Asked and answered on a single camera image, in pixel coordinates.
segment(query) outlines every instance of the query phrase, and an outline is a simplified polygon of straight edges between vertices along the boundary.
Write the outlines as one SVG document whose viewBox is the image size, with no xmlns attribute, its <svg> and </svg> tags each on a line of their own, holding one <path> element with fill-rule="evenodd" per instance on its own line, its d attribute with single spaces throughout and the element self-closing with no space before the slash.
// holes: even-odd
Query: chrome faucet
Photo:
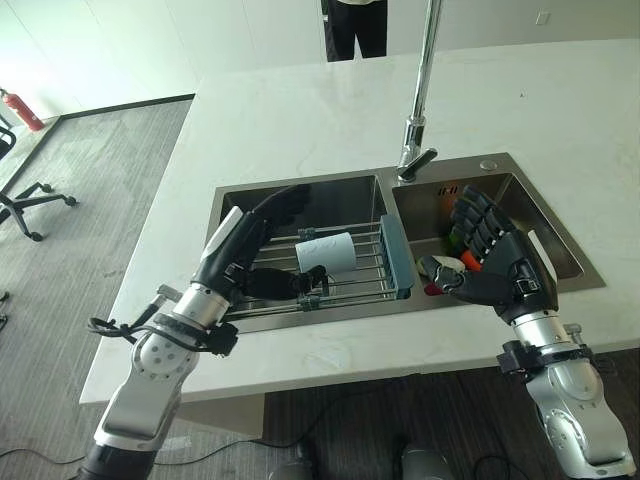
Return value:
<svg viewBox="0 0 640 480">
<path fill-rule="evenodd" d="M 438 155 L 438 152 L 433 148 L 429 148 L 420 154 L 420 146 L 425 126 L 424 103 L 427 98 L 427 88 L 429 86 L 431 66 L 433 65 L 433 54 L 435 53 L 441 11 L 442 0 L 427 0 L 427 20 L 424 27 L 422 58 L 418 69 L 413 111 L 407 118 L 402 155 L 396 169 L 398 180 L 401 182 L 413 182 L 416 178 L 416 172 Z"/>
</svg>

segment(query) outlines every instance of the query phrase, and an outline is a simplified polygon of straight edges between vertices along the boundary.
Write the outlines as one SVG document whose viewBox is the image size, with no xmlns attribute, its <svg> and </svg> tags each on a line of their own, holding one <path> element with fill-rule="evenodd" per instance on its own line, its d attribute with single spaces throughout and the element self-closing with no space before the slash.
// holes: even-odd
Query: red fire extinguisher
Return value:
<svg viewBox="0 0 640 480">
<path fill-rule="evenodd" d="M 29 127 L 29 130 L 35 132 L 36 130 L 40 130 L 44 128 L 44 123 L 36 114 L 31 111 L 27 104 L 22 101 L 22 99 L 17 96 L 15 93 L 9 93 L 6 90 L 0 88 L 0 96 L 2 97 L 2 101 L 13 110 L 16 115 L 20 117 L 20 119 Z"/>
</svg>

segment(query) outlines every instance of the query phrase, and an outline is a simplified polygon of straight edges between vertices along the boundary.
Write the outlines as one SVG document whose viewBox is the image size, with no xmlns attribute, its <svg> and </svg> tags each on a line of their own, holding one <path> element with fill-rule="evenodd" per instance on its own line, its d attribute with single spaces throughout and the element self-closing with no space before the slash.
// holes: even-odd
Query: metal dish rack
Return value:
<svg viewBox="0 0 640 480">
<path fill-rule="evenodd" d="M 347 307 L 407 298 L 413 285 L 409 256 L 403 250 L 401 226 L 393 215 L 379 221 L 303 228 L 297 235 L 274 237 L 260 249 L 254 267 L 299 272 L 295 245 L 315 238 L 348 232 L 356 250 L 356 269 L 329 275 L 306 295 L 295 300 L 272 301 L 242 297 L 227 319 Z"/>
</svg>

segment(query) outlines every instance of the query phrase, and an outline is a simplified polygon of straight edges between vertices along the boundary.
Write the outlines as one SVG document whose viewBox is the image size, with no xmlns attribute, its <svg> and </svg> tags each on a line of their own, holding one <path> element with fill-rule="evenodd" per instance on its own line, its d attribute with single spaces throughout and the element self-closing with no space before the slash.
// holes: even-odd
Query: black pants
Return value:
<svg viewBox="0 0 640 480">
<path fill-rule="evenodd" d="M 368 5 L 328 0 L 327 60 L 353 60 L 356 37 L 364 58 L 384 57 L 387 54 L 387 10 L 387 0 Z"/>
</svg>

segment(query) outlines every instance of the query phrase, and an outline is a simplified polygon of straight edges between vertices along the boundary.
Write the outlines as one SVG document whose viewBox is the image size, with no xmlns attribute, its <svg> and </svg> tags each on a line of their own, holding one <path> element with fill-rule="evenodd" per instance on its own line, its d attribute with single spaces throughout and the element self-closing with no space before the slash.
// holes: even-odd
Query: kitchen island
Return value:
<svg viewBox="0 0 640 480">
<path fill-rule="evenodd" d="M 131 323 L 158 285 L 188 285 L 216 187 L 397 164 L 417 65 L 206 78 L 110 318 Z M 561 294 L 560 316 L 596 352 L 640 346 L 639 85 L 637 39 L 490 47 L 437 53 L 426 102 L 423 147 L 437 161 L 508 152 L 594 264 L 606 287 Z M 201 355 L 181 415 L 260 435 L 265 392 L 495 365 L 513 338 L 475 305 L 243 334 L 229 357 Z M 109 400 L 129 351 L 102 339 L 81 403 Z"/>
</svg>

